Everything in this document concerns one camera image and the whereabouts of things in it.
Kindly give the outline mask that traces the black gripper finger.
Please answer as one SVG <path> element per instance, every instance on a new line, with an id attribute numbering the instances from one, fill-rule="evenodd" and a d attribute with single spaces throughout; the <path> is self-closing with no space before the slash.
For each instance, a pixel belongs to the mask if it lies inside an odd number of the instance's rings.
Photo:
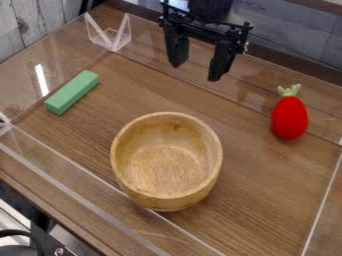
<path id="1" fill-rule="evenodd" d="M 177 68 L 188 59 L 189 40 L 177 26 L 164 23 L 164 42 L 169 64 Z"/>
<path id="2" fill-rule="evenodd" d="M 220 40 L 215 43 L 213 56 L 209 61 L 208 80 L 217 81 L 228 72 L 235 60 L 236 47 L 231 41 Z"/>

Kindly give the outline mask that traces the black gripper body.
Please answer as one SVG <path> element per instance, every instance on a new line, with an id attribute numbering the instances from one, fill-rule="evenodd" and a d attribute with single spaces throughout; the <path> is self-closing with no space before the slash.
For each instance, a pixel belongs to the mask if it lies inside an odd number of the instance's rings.
<path id="1" fill-rule="evenodd" d="M 235 52 L 245 51 L 252 22 L 232 10 L 233 0 L 160 0 L 160 25 L 169 23 L 189 37 L 215 43 L 232 43 Z"/>

